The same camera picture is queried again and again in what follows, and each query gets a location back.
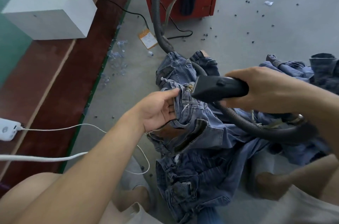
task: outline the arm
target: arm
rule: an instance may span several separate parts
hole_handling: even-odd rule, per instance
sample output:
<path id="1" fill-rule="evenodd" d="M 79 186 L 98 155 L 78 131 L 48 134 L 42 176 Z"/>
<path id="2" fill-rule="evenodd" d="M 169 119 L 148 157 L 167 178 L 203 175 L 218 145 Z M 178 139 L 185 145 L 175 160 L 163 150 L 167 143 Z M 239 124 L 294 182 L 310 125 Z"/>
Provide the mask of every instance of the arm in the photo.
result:
<path id="1" fill-rule="evenodd" d="M 151 93 L 126 112 L 83 159 L 46 189 L 14 223 L 98 223 L 142 134 L 175 118 L 169 102 L 178 93 L 178 89 Z"/>
<path id="2" fill-rule="evenodd" d="M 224 106 L 267 113 L 302 114 L 314 124 L 339 159 L 339 96 L 266 67 L 232 71 L 247 82 L 248 95 L 224 99 Z"/>

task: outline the beige shorts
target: beige shorts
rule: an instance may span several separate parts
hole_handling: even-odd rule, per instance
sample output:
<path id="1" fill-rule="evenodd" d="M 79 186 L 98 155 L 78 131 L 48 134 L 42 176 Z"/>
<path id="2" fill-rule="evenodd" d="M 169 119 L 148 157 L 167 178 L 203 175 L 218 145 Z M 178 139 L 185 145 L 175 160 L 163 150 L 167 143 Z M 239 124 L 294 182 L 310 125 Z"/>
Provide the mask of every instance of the beige shorts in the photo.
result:
<path id="1" fill-rule="evenodd" d="M 162 224 L 133 204 L 123 212 L 124 224 Z M 316 199 L 295 186 L 276 203 L 260 224 L 333 224 L 339 223 L 339 206 Z"/>

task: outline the white charging cable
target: white charging cable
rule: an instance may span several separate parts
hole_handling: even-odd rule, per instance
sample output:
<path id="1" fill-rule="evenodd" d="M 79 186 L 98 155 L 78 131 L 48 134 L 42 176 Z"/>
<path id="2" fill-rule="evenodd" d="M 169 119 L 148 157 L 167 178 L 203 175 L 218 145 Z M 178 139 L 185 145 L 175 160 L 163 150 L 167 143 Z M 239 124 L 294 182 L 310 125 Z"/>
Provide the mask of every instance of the white charging cable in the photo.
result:
<path id="1" fill-rule="evenodd" d="M 98 128 L 95 125 L 92 124 L 88 124 L 88 123 L 83 123 L 83 124 L 78 124 L 75 126 L 71 126 L 68 128 L 60 128 L 60 129 L 29 129 L 29 128 L 23 128 L 23 127 L 17 127 L 17 130 L 28 130 L 28 131 L 58 131 L 58 130 L 65 130 L 65 129 L 69 129 L 69 128 L 74 128 L 74 127 L 78 127 L 81 125 L 88 125 L 88 126 L 92 126 L 92 127 L 96 127 L 97 129 L 99 129 L 100 131 L 107 133 L 105 131 L 103 131 L 102 129 Z M 136 174 L 136 175 L 142 175 L 147 173 L 150 170 L 150 162 L 148 161 L 146 154 L 144 153 L 144 151 L 140 148 L 139 145 L 137 145 L 137 147 L 141 150 L 142 154 L 145 156 L 145 159 L 148 163 L 148 168 L 145 172 L 142 173 L 134 173 L 134 172 L 130 172 L 129 170 L 125 170 L 129 173 L 132 174 Z M 12 161 L 12 162 L 63 162 L 63 161 L 68 161 L 71 159 L 74 159 L 76 157 L 82 156 L 84 154 L 86 154 L 88 152 L 81 152 L 69 157 L 62 157 L 62 158 L 46 158 L 46 157 L 36 157 L 36 156 L 25 156 L 25 155 L 5 155 L 5 154 L 0 154 L 0 161 Z"/>

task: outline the hand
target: hand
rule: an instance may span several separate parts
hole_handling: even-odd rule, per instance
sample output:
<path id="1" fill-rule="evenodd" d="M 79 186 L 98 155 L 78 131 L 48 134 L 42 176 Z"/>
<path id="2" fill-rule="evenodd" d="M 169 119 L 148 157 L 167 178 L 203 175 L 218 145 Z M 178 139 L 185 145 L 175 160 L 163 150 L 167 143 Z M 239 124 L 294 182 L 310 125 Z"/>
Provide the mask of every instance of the hand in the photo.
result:
<path id="1" fill-rule="evenodd" d="M 153 92 L 138 102 L 132 110 L 140 116 L 145 132 L 155 130 L 175 119 L 174 100 L 179 88 Z"/>
<path id="2" fill-rule="evenodd" d="M 234 70 L 225 76 L 245 81 L 249 86 L 249 92 L 244 97 L 223 99 L 221 104 L 224 107 L 241 108 L 246 111 L 300 113 L 303 100 L 307 98 L 310 90 L 316 88 L 267 67 Z"/>

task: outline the person's right arm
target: person's right arm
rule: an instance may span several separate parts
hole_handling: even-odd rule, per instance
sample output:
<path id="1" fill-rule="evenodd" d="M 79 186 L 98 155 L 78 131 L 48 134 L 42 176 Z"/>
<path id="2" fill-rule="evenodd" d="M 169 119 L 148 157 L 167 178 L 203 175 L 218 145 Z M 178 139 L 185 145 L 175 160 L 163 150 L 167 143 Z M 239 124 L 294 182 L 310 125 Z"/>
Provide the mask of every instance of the person's right arm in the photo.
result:
<path id="1" fill-rule="evenodd" d="M 267 67 L 234 70 L 226 76 L 249 86 L 248 95 L 224 99 L 230 108 L 302 114 L 314 124 L 339 159 L 339 96 Z"/>

